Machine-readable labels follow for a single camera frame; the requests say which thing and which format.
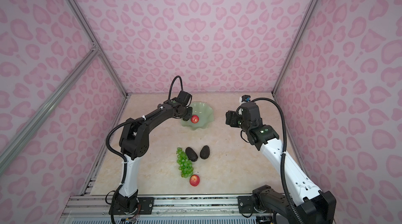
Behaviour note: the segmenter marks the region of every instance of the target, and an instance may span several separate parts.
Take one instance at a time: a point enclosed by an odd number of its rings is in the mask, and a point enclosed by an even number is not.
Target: apple
[[[200,120],[200,119],[199,119],[199,117],[198,117],[197,115],[193,115],[193,116],[191,117],[191,122],[192,122],[192,123],[198,123],[199,120]]]
[[[200,183],[200,177],[198,177],[198,175],[194,174],[190,177],[190,185],[198,186],[199,183]]]

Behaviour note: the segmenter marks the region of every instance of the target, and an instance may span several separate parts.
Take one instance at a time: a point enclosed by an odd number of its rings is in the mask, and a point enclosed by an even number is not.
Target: pink patterned wallpaper
[[[337,224],[402,222],[402,0],[322,0],[278,100]]]
[[[271,91],[310,0],[77,0],[129,92]]]
[[[57,223],[77,195],[122,96],[95,59],[0,178],[0,222]]]
[[[0,0],[0,153],[91,46],[64,0]]]

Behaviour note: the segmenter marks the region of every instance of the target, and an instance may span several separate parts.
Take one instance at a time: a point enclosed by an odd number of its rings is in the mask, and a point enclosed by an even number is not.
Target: green grapes
[[[188,178],[193,175],[193,163],[188,159],[187,154],[183,151],[182,148],[178,147],[177,151],[177,163],[179,164],[179,171],[181,171],[182,178]]]

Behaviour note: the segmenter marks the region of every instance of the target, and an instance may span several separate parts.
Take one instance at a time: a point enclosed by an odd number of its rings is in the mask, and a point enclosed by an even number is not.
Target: white arm segment
[[[137,187],[137,176],[139,170],[139,163],[142,157],[131,159],[130,156],[124,155],[127,159],[127,174],[125,178],[125,182],[123,186],[120,188],[119,193],[122,196],[130,197],[132,196],[138,189]]]
[[[269,159],[280,175],[282,141],[276,138],[271,139],[267,144],[261,146],[260,151]],[[296,206],[304,203],[304,197],[312,199],[319,195],[318,191],[320,188],[307,177],[287,151],[285,158],[285,178],[287,188]]]

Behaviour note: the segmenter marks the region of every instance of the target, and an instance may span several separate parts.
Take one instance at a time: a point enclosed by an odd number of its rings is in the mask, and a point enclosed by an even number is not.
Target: bowl
[[[191,119],[189,121],[181,120],[181,125],[190,128],[195,131],[198,128],[205,129],[210,122],[214,121],[214,110],[205,102],[192,102],[190,107],[193,107],[193,115],[197,115],[199,118],[198,123],[193,123]]]

